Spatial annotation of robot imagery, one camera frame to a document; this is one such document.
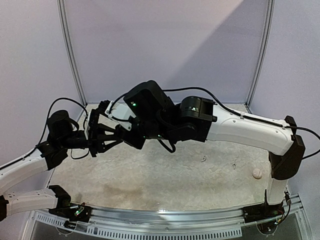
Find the right aluminium corner post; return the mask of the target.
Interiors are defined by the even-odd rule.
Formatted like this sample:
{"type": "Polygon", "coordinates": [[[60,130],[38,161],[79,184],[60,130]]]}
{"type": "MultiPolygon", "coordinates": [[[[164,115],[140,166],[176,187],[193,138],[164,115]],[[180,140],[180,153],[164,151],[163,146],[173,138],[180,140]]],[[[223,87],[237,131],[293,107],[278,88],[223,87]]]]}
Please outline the right aluminium corner post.
{"type": "Polygon", "coordinates": [[[255,95],[255,91],[258,85],[258,81],[260,78],[260,74],[263,67],[263,62],[265,59],[268,41],[270,37],[270,31],[272,26],[272,20],[273,20],[273,13],[274,13],[274,7],[275,7],[275,1],[274,0],[268,0],[266,11],[265,11],[265,18],[262,28],[262,34],[261,34],[261,41],[258,51],[258,58],[257,63],[255,65],[254,73],[253,73],[253,79],[249,88],[249,92],[246,98],[245,106],[247,109],[251,107],[251,104],[253,102],[253,98],[255,95]]]}

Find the pink round charging case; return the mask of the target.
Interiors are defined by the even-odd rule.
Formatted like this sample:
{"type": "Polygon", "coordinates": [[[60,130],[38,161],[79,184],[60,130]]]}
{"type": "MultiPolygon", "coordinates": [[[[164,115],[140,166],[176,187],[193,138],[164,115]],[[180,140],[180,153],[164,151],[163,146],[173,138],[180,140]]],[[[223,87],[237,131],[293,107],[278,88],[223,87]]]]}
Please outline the pink round charging case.
{"type": "Polygon", "coordinates": [[[257,180],[260,180],[263,176],[263,172],[260,168],[255,168],[253,171],[252,171],[252,177],[257,179],[257,180]]]}

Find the aluminium front rail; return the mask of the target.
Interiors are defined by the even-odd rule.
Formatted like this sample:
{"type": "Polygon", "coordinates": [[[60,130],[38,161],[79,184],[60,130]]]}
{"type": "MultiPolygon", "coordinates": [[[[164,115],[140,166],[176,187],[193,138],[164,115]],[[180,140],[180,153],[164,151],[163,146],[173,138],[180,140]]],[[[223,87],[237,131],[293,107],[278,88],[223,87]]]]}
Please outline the aluminium front rail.
{"type": "Polygon", "coordinates": [[[289,215],[246,222],[241,207],[200,211],[125,210],[94,207],[89,222],[67,224],[46,210],[30,214],[24,240],[311,240],[304,208],[291,195],[289,215]]]}

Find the black oval charging case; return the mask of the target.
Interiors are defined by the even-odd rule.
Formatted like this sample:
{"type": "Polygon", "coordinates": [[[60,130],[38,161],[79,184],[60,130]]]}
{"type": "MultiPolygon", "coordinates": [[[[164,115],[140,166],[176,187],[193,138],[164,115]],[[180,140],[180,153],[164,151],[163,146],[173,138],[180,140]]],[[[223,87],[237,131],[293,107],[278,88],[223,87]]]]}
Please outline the black oval charging case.
{"type": "Polygon", "coordinates": [[[117,136],[123,142],[126,141],[127,139],[127,133],[128,131],[124,127],[122,127],[120,124],[115,126],[114,135],[117,136]]]}

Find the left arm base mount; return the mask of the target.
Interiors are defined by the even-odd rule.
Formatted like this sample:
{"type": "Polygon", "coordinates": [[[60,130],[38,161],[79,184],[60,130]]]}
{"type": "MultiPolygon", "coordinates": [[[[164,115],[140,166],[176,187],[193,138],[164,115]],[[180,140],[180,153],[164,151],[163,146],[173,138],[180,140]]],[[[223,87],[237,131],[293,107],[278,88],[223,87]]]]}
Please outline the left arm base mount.
{"type": "Polygon", "coordinates": [[[70,222],[88,223],[91,218],[92,207],[85,203],[72,203],[70,199],[58,199],[55,208],[49,209],[48,212],[52,215],[66,218],[70,222]]]}

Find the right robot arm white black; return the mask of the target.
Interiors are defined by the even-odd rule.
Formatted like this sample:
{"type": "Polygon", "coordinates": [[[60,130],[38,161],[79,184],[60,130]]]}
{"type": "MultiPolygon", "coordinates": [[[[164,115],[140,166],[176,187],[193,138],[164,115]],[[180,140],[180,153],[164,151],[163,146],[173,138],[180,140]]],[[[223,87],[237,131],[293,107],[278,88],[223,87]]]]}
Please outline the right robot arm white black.
{"type": "Polygon", "coordinates": [[[171,146],[189,140],[221,141],[268,151],[266,201],[258,213],[269,218],[278,210],[288,180],[298,172],[306,150],[293,117],[274,120],[247,114],[224,106],[215,97],[188,96],[174,104],[154,80],[138,84],[123,99],[133,112],[130,122],[137,148],[146,139],[156,139],[171,146]]]}

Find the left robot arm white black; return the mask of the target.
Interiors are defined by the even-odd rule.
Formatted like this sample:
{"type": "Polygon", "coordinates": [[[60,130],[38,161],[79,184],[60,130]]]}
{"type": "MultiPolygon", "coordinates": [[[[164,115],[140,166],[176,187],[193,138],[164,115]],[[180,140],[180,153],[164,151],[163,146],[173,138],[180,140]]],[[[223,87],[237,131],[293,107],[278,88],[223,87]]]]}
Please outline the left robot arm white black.
{"type": "Polygon", "coordinates": [[[99,123],[100,112],[90,113],[85,130],[66,110],[54,112],[46,121],[49,134],[46,141],[33,150],[0,168],[0,219],[32,210],[48,209],[49,213],[71,222],[89,222],[92,208],[71,202],[71,196],[59,185],[33,191],[10,193],[9,189],[38,173],[50,171],[68,157],[68,150],[87,149],[91,156],[104,153],[123,142],[126,131],[118,124],[111,128],[99,123]]]}

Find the left aluminium corner post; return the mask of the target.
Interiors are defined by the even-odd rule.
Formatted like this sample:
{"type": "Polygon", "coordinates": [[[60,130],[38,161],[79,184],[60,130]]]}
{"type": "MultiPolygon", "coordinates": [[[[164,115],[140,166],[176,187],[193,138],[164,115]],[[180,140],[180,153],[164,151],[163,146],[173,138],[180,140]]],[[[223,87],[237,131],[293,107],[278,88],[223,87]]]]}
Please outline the left aluminium corner post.
{"type": "Polygon", "coordinates": [[[78,66],[76,63],[76,56],[73,50],[73,44],[69,29],[68,17],[67,17],[67,8],[65,0],[57,0],[57,8],[59,13],[59,19],[61,24],[62,36],[65,44],[66,54],[73,77],[73,81],[80,99],[80,102],[86,106],[88,104],[87,98],[85,96],[84,87],[80,78],[78,66]]]}

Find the aluminium corner post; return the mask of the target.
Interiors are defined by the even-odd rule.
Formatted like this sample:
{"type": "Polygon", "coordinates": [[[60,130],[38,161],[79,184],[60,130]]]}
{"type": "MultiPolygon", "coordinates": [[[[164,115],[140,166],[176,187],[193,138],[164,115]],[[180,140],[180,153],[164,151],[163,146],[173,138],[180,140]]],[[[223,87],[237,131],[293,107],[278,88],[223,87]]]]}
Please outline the aluminium corner post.
{"type": "Polygon", "coordinates": [[[258,81],[260,78],[260,74],[263,67],[263,62],[265,59],[268,41],[270,37],[270,31],[272,26],[272,20],[273,20],[273,13],[274,13],[274,7],[275,7],[275,1],[274,0],[268,0],[266,11],[265,11],[265,18],[262,28],[262,34],[261,34],[261,41],[258,51],[258,58],[257,63],[255,65],[254,73],[253,73],[253,79],[249,88],[249,92],[246,98],[245,106],[247,109],[251,107],[251,104],[253,102],[253,98],[255,95],[255,91],[258,85],[258,81]]]}
{"type": "Polygon", "coordinates": [[[69,29],[68,17],[67,17],[67,8],[65,0],[57,0],[57,8],[59,13],[59,19],[61,24],[62,36],[65,44],[66,54],[73,77],[73,81],[80,99],[80,102],[86,106],[88,104],[87,98],[85,96],[84,87],[80,78],[78,66],[76,63],[76,56],[73,50],[73,44],[69,29]]]}

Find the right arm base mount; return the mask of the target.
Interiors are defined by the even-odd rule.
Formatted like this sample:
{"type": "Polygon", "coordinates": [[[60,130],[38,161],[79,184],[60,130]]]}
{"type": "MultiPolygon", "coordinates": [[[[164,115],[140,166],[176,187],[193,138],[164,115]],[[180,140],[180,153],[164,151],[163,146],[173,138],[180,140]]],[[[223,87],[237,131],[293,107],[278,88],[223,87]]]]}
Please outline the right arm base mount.
{"type": "Polygon", "coordinates": [[[245,223],[252,223],[274,218],[284,213],[283,202],[275,205],[269,205],[267,202],[264,202],[245,206],[241,210],[245,223]]]}

